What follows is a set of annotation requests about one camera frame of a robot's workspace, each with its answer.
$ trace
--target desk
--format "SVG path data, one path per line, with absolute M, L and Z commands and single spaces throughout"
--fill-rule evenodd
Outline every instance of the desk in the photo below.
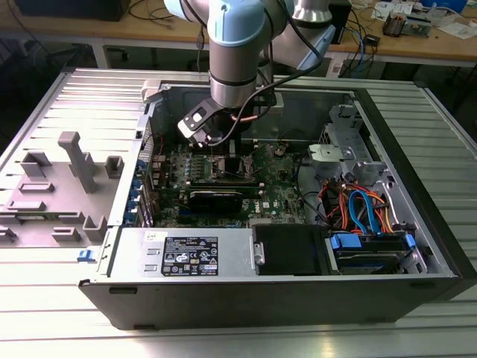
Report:
M 378 51 L 374 56 L 375 61 L 460 67 L 472 67 L 477 62 L 477 36 L 461 40 L 437 28 L 431 30 L 429 38 L 384 36 L 382 34 L 384 22 L 371 19 L 372 12 L 371 9 L 356 11 L 358 20 L 366 28 L 366 32 L 381 37 Z M 466 7 L 462 15 L 477 18 L 477 10 Z M 350 19 L 356 20 L 352 14 L 350 14 Z M 461 18 L 459 22 L 468 23 L 469 20 Z M 341 44 L 329 47 L 329 51 L 333 53 L 336 67 L 333 71 L 330 65 L 329 77 L 337 77 L 343 60 L 354 55 L 357 49 L 353 34 L 350 31 L 345 31 Z M 367 53 L 371 52 L 371 48 L 367 48 Z
M 0 35 L 5 38 L 30 40 L 7 7 L 7 0 L 0 0 Z M 151 8 L 159 7 L 162 0 L 150 0 Z M 140 4 L 135 9 L 140 16 L 147 16 L 146 6 Z M 196 49 L 199 26 L 195 23 L 173 19 L 174 30 L 155 25 L 152 22 L 135 19 L 126 14 L 120 22 L 103 22 L 82 19 L 53 19 L 22 16 L 15 9 L 22 23 L 35 34 L 38 40 L 91 45 L 99 68 L 108 68 L 109 62 L 104 47 L 107 45 L 138 46 L 150 48 Z M 474 66 L 477 61 L 477 37 L 460 40 L 436 28 L 430 38 L 386 37 L 382 35 L 382 22 L 369 19 L 372 10 L 365 10 L 359 21 L 367 32 L 381 37 L 376 61 L 417 63 L 439 66 Z M 466 8 L 465 16 L 477 17 L 477 10 Z M 347 31 L 340 45 L 331 45 L 326 57 L 332 58 L 327 76 L 338 77 L 343 61 L 354 55 L 357 45 L 352 34 Z

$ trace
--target circuit board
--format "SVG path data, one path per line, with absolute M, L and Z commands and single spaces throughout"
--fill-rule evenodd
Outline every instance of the circuit board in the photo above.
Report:
M 213 153 L 193 154 L 179 147 L 163 155 L 160 172 L 155 174 L 160 206 L 155 226 L 238 228 L 305 223 L 303 204 L 293 184 L 294 154 L 285 150 L 279 144 L 256 145 L 249 155 L 232 160 L 232 166 L 237 164 L 234 172 L 223 170 L 231 167 L 228 158 L 224 162 L 224 156 Z M 191 213 L 187 200 L 198 190 L 238 192 L 243 196 L 241 209 L 237 213 Z

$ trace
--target motherboard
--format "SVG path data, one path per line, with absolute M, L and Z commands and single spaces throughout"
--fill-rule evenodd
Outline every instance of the motherboard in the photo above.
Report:
M 255 144 L 247 155 L 192 152 L 177 146 L 155 156 L 156 227 L 251 227 L 302 224 L 294 188 L 295 153 L 282 143 Z

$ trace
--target blue latch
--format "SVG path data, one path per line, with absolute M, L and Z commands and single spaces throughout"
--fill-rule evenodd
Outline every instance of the blue latch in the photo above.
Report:
M 410 233 L 407 233 L 405 235 L 405 240 L 408 243 L 409 248 L 415 248 L 416 247 L 416 240 L 414 240 L 414 237 Z
M 137 202 L 132 200 L 127 201 L 126 210 L 132 210 L 132 209 L 135 209 L 136 207 L 137 207 Z
M 361 248 L 361 240 L 355 233 L 337 233 L 330 238 L 333 250 L 337 248 Z
M 146 168 L 146 163 L 144 160 L 137 160 L 136 167 L 139 169 L 145 169 Z
M 81 250 L 79 256 L 76 260 L 79 263 L 94 263 L 96 259 L 93 257 L 94 251 L 93 250 Z
M 131 184 L 131 187 L 133 189 L 139 189 L 141 187 L 141 181 L 139 179 L 133 179 L 133 183 Z
M 139 192 L 137 190 L 130 190 L 129 191 L 129 199 L 134 199 L 134 198 L 137 198 L 139 196 Z

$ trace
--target wooden tabletop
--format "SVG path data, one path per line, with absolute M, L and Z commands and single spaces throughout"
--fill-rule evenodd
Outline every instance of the wooden tabletop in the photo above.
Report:
M 359 22 L 366 28 L 366 32 L 381 37 L 377 54 L 477 61 L 477 36 L 467 40 L 461 40 L 437 28 L 432 28 L 429 37 L 405 35 L 389 37 L 382 34 L 382 25 L 384 22 L 370 18 L 372 12 L 373 10 L 371 8 L 356 11 Z M 462 15 L 477 18 L 477 10 L 471 7 L 465 7 Z M 350 14 L 349 19 L 356 21 L 352 14 Z M 458 21 L 463 24 L 468 24 L 470 19 L 466 17 L 460 18 Z M 351 24 L 351 26 L 358 28 L 358 26 L 354 24 Z M 331 45 L 329 50 L 355 52 L 357 48 L 358 46 L 353 40 L 353 33 L 345 31 L 341 44 Z M 367 48 L 367 52 L 371 53 L 372 49 Z
M 7 0 L 0 0 L 0 32 L 23 31 L 12 17 L 7 7 Z M 149 8 L 163 5 L 162 0 L 148 0 Z M 159 40 L 195 43 L 199 26 L 195 23 L 173 18 L 168 24 L 172 30 L 154 24 L 148 20 L 135 19 L 129 14 L 124 15 L 120 22 L 105 22 L 83 19 L 58 19 L 45 17 L 22 16 L 15 7 L 17 16 L 22 23 L 34 34 L 69 35 L 79 37 L 112 37 L 128 40 Z M 147 17 L 145 1 L 134 8 L 138 16 Z M 391 56 L 427 57 L 434 59 L 477 61 L 477 36 L 461 40 L 436 28 L 433 28 L 429 38 L 422 37 L 387 37 L 382 34 L 382 21 L 370 19 L 371 9 L 357 10 L 360 23 L 367 28 L 369 34 L 381 37 L 377 54 Z M 477 10 L 466 7 L 464 16 L 477 17 Z M 462 18 L 460 22 L 469 22 Z M 340 45 L 331 45 L 330 51 L 355 52 L 358 48 L 352 38 L 353 34 L 346 31 Z

